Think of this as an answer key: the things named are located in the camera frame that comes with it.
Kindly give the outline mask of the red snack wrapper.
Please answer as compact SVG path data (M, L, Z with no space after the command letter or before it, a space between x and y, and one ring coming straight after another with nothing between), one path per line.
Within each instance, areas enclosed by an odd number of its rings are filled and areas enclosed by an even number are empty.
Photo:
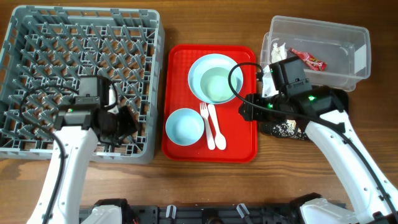
M323 72L327 67L326 62L317 59L308 52L301 52L293 48L290 48L289 51L298 56L304 62L304 64L306 64L311 70Z

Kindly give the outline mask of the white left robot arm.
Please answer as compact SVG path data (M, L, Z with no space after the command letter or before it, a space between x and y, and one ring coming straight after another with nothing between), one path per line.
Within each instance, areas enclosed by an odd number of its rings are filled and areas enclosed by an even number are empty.
M55 119L53 153L29 223L78 223L86 172L99 141L119 143L138 131L128 106L63 105Z

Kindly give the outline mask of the light green bowl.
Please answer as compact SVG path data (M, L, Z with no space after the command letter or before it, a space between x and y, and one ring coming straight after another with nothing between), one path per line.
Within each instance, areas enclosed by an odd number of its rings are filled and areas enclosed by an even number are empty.
M228 83L229 70L215 67L207 70L201 80L200 88L211 103L224 103L233 97Z

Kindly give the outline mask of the small light blue saucer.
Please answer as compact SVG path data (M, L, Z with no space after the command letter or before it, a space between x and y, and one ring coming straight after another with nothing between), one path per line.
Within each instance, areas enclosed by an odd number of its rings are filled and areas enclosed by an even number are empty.
M179 146L195 144L203 136L204 129L202 117L190 108L175 110L165 124L167 137Z

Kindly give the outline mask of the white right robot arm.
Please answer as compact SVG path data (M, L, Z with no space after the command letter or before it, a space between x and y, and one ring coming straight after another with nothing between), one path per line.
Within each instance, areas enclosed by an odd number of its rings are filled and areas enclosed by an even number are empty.
M316 195L294 202L301 223L397 223L397 189L355 133L343 96L328 86L283 88L263 98L249 94L239 114L246 121L293 119L323 153L346 190L353 210Z

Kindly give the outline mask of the white tissue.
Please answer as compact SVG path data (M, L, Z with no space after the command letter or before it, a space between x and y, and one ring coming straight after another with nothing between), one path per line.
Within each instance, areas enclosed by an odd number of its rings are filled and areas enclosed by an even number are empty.
M276 63L287 58L287 49L285 48L285 43L278 45L278 43L273 43L271 52L271 63Z

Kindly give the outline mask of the rice and food scraps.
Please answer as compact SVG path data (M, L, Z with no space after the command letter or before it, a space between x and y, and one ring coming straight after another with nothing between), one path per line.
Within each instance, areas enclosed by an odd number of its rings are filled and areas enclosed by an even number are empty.
M294 120L287 120L284 123L276 124L272 127L271 134L277 138L308 140L308 136L301 131Z

